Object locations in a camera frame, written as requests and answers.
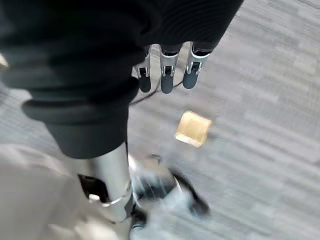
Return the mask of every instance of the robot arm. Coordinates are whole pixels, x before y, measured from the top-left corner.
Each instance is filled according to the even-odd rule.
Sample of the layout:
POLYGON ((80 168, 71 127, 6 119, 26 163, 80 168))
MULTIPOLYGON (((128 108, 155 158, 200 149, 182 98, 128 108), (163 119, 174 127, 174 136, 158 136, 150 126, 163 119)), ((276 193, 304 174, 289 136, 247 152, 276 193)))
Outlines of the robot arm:
POLYGON ((9 63, 1 80, 31 93, 25 114, 44 122, 71 158, 95 158, 125 142, 139 88, 132 66, 144 59, 134 38, 146 23, 135 11, 124 15, 122 6, 137 6, 1 2, 0 53, 9 63))

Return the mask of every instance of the silver metal tube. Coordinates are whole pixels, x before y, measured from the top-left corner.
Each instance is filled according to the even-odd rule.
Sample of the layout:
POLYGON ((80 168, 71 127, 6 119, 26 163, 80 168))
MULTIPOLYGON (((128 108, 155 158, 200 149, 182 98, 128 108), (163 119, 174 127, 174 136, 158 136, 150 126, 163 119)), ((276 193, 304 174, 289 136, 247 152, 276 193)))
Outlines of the silver metal tube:
POLYGON ((109 199, 114 201, 122 197, 130 184, 126 143, 93 160, 96 175, 104 182, 109 199))

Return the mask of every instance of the robotic hand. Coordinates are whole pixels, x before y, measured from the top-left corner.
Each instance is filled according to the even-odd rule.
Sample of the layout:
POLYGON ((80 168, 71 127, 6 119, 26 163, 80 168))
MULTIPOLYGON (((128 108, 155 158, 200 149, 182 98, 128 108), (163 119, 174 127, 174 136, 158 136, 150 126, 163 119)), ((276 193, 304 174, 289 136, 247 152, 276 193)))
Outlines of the robotic hand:
POLYGON ((161 90, 168 94, 182 44, 192 42, 183 77, 192 89, 242 1, 0 0, 0 53, 9 65, 1 80, 30 92, 23 111, 74 158, 84 195, 118 239, 144 224, 147 199, 167 207, 182 201, 196 216, 208 215, 180 174, 158 167, 130 174, 137 164, 128 163, 129 104, 139 87, 151 89, 152 44, 160 45, 161 90))

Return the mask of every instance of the robotic finger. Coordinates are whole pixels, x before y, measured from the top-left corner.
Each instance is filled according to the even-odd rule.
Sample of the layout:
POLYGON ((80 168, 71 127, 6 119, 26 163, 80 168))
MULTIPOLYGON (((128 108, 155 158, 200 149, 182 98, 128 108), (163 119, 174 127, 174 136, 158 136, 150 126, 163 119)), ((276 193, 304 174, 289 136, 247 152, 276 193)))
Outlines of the robotic finger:
POLYGON ((196 85, 201 68, 205 65, 209 55, 217 45, 218 42, 191 43, 182 82, 186 89, 192 89, 196 85))
POLYGON ((150 49, 151 46, 145 48, 144 61, 135 65, 134 69, 140 82, 140 89, 142 92, 147 93, 151 89, 150 80, 150 49))

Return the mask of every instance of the black fabric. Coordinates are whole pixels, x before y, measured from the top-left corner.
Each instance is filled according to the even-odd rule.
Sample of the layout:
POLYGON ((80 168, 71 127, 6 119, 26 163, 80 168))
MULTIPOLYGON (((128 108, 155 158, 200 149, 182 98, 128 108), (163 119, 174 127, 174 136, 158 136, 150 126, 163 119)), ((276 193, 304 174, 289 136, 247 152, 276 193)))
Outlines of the black fabric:
POLYGON ((132 66, 153 43, 218 42, 242 0, 0 0, 1 79, 61 150, 93 158, 127 140, 132 66))

